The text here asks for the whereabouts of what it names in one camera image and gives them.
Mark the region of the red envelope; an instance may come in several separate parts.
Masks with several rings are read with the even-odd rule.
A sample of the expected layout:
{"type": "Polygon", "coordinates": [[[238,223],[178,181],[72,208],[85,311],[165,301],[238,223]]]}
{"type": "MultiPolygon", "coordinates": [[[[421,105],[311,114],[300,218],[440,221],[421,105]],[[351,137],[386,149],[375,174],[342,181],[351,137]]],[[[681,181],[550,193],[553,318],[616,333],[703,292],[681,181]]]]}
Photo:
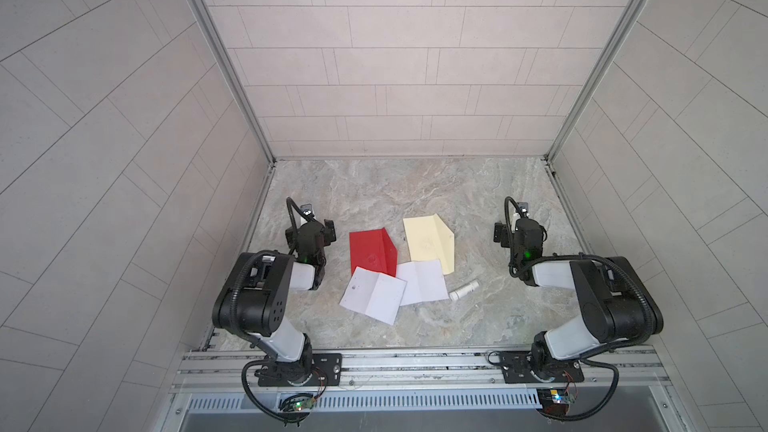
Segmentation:
{"type": "Polygon", "coordinates": [[[396,276],[398,252],[385,228],[349,233],[350,268],[396,276]]]}

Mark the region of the white letter paper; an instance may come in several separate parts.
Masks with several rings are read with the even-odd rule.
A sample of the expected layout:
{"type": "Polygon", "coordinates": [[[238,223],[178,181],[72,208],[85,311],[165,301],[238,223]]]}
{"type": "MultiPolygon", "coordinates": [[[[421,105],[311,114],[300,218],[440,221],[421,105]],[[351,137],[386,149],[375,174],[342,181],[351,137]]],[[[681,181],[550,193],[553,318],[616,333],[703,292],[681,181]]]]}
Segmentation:
{"type": "Polygon", "coordinates": [[[393,325],[405,288],[406,282],[403,280],[357,267],[341,298],[340,306],[393,325]]]}

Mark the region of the white glue stick tube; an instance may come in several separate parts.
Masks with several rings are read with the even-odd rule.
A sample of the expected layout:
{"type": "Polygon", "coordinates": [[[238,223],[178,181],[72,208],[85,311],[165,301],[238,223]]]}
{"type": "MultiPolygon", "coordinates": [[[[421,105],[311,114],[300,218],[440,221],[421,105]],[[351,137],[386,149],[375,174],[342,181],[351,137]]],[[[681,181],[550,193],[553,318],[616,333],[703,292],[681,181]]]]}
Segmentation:
{"type": "Polygon", "coordinates": [[[466,297],[468,294],[477,290],[479,286],[480,286],[479,282],[477,280],[473,280],[451,291],[449,293],[449,298],[451,301],[458,301],[461,298],[466,297]]]}

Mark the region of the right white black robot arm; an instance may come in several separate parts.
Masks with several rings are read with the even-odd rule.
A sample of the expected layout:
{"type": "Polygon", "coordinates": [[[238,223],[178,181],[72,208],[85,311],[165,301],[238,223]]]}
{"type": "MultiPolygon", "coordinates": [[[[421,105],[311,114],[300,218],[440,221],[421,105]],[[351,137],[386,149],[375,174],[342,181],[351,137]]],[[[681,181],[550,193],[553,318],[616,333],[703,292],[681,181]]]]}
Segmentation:
{"type": "Polygon", "coordinates": [[[525,359],[540,381],[565,377],[564,369],[596,355],[644,343],[663,330],[660,308],[629,261],[602,257],[543,254],[546,231],[520,217],[494,224],[493,241],[510,251],[509,273],[529,287],[575,293],[578,313],[565,324],[538,333],[525,359]]]}

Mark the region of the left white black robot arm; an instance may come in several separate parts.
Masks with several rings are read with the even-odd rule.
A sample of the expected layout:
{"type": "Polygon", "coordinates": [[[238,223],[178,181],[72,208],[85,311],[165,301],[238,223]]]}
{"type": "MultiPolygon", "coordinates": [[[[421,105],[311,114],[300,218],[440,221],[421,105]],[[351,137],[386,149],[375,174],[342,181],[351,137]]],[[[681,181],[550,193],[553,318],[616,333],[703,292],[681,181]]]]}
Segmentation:
{"type": "Polygon", "coordinates": [[[303,385],[313,375],[311,341],[285,318],[289,292],[320,287],[325,248],[336,241],[331,220],[312,220],[286,231],[290,251],[239,255],[212,309],[216,328],[265,352],[261,385],[303,385]]]}

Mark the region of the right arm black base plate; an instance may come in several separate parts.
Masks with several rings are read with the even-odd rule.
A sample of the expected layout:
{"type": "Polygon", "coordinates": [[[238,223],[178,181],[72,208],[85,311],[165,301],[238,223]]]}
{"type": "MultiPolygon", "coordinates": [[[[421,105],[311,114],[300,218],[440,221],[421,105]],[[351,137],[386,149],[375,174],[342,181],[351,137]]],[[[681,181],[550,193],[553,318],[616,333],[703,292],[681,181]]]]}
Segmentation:
{"type": "Polygon", "coordinates": [[[501,369],[506,384],[548,384],[584,381],[578,361],[559,361],[532,352],[500,351],[488,356],[489,363],[501,369]]]}

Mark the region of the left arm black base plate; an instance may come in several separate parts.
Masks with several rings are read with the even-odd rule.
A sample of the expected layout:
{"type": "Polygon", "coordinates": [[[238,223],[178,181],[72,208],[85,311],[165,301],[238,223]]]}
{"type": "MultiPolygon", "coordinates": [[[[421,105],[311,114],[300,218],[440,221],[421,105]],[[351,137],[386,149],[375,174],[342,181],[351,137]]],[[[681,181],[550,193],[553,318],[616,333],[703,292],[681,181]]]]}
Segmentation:
{"type": "Polygon", "coordinates": [[[311,359],[258,366],[253,375],[259,387],[338,386],[342,362],[340,353],[313,353],[311,359]]]}

